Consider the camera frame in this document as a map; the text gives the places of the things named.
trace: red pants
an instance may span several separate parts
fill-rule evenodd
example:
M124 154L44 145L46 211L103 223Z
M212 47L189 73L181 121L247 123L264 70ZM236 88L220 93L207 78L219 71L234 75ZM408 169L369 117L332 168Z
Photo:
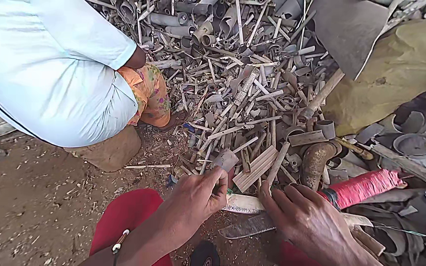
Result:
M96 226L90 256L114 245L124 230L134 230L153 214L161 203L162 199L158 193L149 188L129 191L117 197L108 205ZM303 251L285 241L281 244L281 253L281 265L320 266ZM171 266L172 262L169 255L165 255L154 265Z

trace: yellow tarp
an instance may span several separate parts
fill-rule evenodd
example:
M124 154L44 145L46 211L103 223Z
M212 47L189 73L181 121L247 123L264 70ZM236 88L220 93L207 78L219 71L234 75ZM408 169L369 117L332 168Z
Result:
M402 25L376 43L356 81L346 76L323 112L338 136L358 132L426 91L426 20Z

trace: dirt ground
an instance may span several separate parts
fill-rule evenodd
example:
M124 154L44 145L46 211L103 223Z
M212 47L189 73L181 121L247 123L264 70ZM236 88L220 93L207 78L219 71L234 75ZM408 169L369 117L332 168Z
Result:
M171 164L187 152L186 138L139 128L143 143L131 165ZM122 169L105 173L62 148L15 132L0 137L0 266L78 265L88 257L96 223L116 196L153 188L169 196L172 169ZM214 214L185 245L172 252L182 265L201 239L218 248L221 265L273 265L276 233L228 240L218 229L247 219L226 211Z

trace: light blue shirt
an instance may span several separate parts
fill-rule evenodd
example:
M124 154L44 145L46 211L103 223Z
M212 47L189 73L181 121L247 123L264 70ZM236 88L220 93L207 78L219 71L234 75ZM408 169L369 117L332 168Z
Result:
M101 142L137 111L114 71L136 43L84 0L0 0L0 116L61 147Z

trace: knife blade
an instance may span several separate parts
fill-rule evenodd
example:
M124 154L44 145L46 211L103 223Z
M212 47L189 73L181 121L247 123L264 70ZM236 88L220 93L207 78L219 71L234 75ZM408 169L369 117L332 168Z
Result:
M340 213L348 226L362 225L374 227L373 223L364 216ZM276 229L274 222L267 213L256 215L246 221L232 224L223 229L219 229L220 235L227 239L239 239L257 235Z
M274 229L275 225L272 222L272 219L267 213L263 213L251 217L246 221L219 229L218 232L227 239L239 239Z

